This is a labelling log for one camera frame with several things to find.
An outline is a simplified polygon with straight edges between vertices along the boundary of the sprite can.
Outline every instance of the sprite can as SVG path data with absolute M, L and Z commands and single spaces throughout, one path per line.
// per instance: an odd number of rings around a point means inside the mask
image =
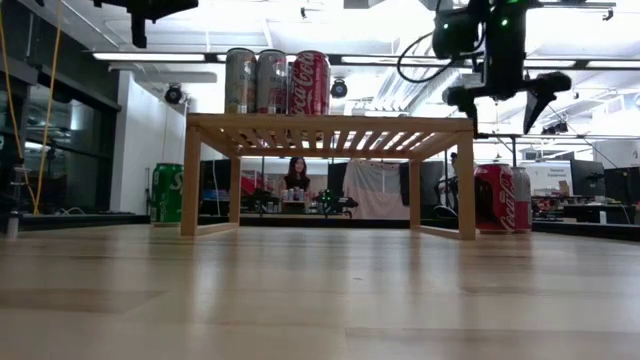
M 160 163 L 153 170 L 151 222 L 177 224 L 182 219 L 182 177 L 180 164 Z

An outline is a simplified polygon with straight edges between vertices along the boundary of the wooden table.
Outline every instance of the wooden table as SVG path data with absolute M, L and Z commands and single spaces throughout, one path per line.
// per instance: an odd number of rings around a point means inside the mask
M 304 147 L 305 138 L 320 141 L 309 141 Z M 359 149 L 363 139 L 364 146 Z M 198 226 L 201 143 L 231 159 L 229 223 Z M 459 231 L 421 226 L 420 163 L 454 145 L 458 146 Z M 473 126 L 468 119 L 189 114 L 184 154 L 183 236 L 238 226 L 242 156 L 314 156 L 408 159 L 410 198 L 414 200 L 410 204 L 411 228 L 464 240 L 476 237 Z

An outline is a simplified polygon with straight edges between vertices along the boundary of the woman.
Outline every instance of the woman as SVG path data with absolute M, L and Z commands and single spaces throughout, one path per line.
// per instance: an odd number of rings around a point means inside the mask
M 307 177 L 307 163 L 303 157 L 292 157 L 289 161 L 289 172 L 282 178 L 280 188 L 303 189 L 307 191 L 311 180 Z

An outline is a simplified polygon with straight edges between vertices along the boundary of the shelf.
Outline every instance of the shelf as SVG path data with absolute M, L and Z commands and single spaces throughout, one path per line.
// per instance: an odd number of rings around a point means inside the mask
M 229 157 L 423 160 L 455 145 L 458 133 L 473 131 L 471 121 L 456 118 L 264 114 L 189 114 L 187 126 L 199 128 L 203 142 Z

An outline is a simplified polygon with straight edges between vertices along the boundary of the robotic arm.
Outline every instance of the robotic arm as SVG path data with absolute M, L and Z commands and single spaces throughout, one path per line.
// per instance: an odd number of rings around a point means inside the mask
M 436 6 L 433 49 L 439 59 L 475 60 L 483 56 L 483 84 L 476 87 L 450 87 L 443 100 L 457 106 L 474 122 L 478 136 L 478 111 L 474 100 L 491 97 L 507 100 L 527 91 L 527 108 L 523 132 L 526 134 L 544 108 L 556 99 L 555 93 L 571 89 L 571 78 L 561 72 L 540 75 L 532 80 L 524 76 L 526 13 L 542 7 L 538 0 L 470 0 L 462 9 L 442 10 Z M 482 26 L 484 54 L 474 53 L 480 44 L 478 27 Z

